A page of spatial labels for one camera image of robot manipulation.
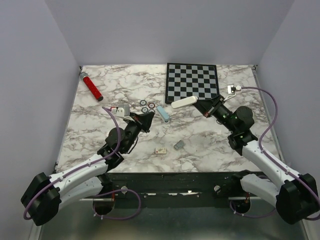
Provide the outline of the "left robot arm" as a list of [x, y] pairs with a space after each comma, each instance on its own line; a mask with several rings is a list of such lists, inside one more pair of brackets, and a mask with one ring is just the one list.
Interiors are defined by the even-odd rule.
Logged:
[[124, 160], [124, 154], [132, 152], [140, 133], [150, 132], [154, 116], [154, 112], [131, 112], [125, 119], [126, 127], [115, 126], [105, 145], [83, 163], [51, 175], [37, 174], [20, 199], [23, 218], [42, 226], [68, 204], [91, 196], [107, 197], [111, 191], [105, 180], [107, 172]]

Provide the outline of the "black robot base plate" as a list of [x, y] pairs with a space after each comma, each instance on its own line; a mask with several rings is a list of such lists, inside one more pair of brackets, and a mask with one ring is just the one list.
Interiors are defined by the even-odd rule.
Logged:
[[[248, 170], [240, 172], [169, 172], [169, 173], [107, 173], [105, 181], [107, 187], [103, 188], [102, 195], [91, 197], [111, 197], [111, 194], [124, 194], [129, 199], [120, 201], [93, 201], [94, 203], [108, 206], [114, 204], [116, 208], [132, 209], [137, 206], [136, 194], [168, 194], [168, 193], [214, 193], [228, 197], [244, 196], [244, 191], [239, 183], [239, 177], [249, 172], [260, 179], [268, 180], [260, 172], [250, 172]], [[216, 207], [225, 208], [228, 199], [214, 200], [193, 199], [178, 200], [171, 202], [162, 200], [141, 200], [143, 208], [196, 208], [196, 207]]]

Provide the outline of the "staple tray with staples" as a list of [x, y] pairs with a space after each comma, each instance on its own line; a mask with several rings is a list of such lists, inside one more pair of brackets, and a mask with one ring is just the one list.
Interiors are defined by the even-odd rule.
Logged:
[[179, 150], [185, 146], [185, 142], [183, 140], [179, 140], [173, 147], [175, 150]]

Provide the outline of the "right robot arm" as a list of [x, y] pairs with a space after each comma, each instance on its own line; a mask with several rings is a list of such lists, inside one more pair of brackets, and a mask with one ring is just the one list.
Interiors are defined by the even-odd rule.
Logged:
[[320, 199], [316, 180], [308, 173], [302, 175], [293, 170], [262, 146], [251, 132], [255, 121], [247, 106], [230, 111], [221, 95], [209, 100], [196, 99], [193, 105], [204, 117], [215, 117], [229, 131], [228, 143], [239, 155], [255, 164], [267, 177], [261, 179], [253, 173], [230, 183], [230, 191], [241, 196], [252, 193], [275, 207], [280, 217], [288, 224], [300, 220], [312, 220], [311, 215], [319, 212]]

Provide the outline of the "white stapler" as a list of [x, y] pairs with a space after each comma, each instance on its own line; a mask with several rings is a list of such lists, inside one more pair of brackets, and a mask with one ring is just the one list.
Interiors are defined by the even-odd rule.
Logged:
[[191, 106], [198, 101], [196, 96], [189, 96], [171, 103], [173, 109], [179, 109], [187, 106]]

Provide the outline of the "light blue stapler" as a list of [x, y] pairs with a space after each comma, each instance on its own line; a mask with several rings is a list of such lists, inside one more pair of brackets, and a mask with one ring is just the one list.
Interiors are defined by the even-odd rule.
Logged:
[[170, 121], [170, 116], [162, 106], [157, 106], [156, 111], [164, 123], [168, 123]]

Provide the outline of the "white staple box sleeve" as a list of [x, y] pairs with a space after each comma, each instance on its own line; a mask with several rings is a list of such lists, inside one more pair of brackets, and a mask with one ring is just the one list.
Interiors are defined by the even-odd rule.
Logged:
[[165, 147], [156, 147], [155, 154], [157, 155], [164, 155], [167, 153], [167, 149]]

